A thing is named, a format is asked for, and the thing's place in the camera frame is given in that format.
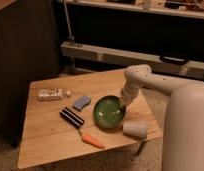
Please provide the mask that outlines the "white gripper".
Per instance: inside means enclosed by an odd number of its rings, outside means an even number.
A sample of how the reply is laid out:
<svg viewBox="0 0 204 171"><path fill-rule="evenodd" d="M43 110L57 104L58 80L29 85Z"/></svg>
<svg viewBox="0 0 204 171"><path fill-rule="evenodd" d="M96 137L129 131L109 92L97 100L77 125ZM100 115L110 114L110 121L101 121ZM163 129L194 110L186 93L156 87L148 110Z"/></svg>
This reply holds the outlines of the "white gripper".
<svg viewBox="0 0 204 171"><path fill-rule="evenodd" d="M138 96L139 86L131 83L126 83L120 92L120 105L129 106Z"/></svg>

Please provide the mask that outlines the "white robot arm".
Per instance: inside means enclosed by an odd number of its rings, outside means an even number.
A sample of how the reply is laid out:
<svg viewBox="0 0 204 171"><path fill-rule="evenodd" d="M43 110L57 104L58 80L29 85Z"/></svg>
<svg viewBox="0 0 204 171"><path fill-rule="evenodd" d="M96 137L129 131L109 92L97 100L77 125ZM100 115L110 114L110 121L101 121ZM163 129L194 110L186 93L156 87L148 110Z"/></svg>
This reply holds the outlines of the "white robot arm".
<svg viewBox="0 0 204 171"><path fill-rule="evenodd" d="M204 82L154 74L147 64L129 66L120 102L129 106L143 86L169 95L162 171L204 171Z"/></svg>

